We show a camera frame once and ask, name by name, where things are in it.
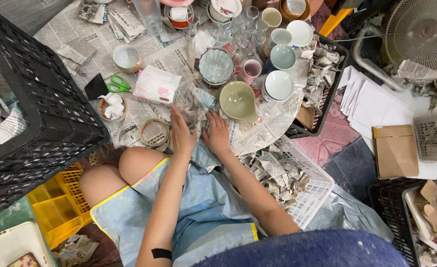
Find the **yellow plastic crate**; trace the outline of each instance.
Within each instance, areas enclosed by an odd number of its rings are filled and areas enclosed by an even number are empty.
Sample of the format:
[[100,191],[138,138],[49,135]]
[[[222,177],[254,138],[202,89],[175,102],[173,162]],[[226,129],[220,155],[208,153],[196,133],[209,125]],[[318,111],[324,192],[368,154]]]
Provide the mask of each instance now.
[[77,162],[27,194],[50,249],[92,221],[78,185],[82,172]]

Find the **black brush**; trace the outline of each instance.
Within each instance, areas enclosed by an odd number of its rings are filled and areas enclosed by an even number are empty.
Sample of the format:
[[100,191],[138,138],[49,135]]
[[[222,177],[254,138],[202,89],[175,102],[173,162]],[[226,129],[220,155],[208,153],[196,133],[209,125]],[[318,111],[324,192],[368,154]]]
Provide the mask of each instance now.
[[103,77],[98,73],[86,86],[85,92],[88,96],[88,100],[97,99],[101,95],[107,95],[109,93]]

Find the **black tape on arm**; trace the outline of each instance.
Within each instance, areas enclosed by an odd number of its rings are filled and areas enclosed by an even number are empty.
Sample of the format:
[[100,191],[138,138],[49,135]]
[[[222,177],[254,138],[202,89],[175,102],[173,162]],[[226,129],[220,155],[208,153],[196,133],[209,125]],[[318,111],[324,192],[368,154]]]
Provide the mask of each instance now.
[[172,260],[172,251],[163,248],[153,248],[151,249],[152,256],[154,258],[168,258]]

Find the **blue fuzzy fabric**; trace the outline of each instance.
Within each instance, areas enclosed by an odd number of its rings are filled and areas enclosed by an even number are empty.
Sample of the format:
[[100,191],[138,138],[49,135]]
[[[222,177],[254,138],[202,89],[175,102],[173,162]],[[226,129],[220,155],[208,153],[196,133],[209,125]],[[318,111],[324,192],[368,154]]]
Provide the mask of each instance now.
[[318,230],[239,246],[193,267],[408,267],[391,243],[357,230]]

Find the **tissue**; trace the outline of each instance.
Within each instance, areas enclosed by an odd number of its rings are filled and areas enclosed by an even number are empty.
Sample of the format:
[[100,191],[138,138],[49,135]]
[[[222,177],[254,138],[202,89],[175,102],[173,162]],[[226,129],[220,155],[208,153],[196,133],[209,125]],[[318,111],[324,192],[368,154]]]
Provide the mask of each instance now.
[[167,106],[173,102],[181,78],[162,69],[146,66],[139,72],[132,94],[139,100]]
[[195,45],[195,58],[200,58],[207,48],[215,45],[215,38],[212,37],[208,30],[198,30],[194,36],[193,43]]
[[109,104],[109,106],[104,109],[104,115],[108,119],[115,120],[123,115],[123,99],[119,94],[110,92],[107,95],[101,95],[98,98],[103,98]]

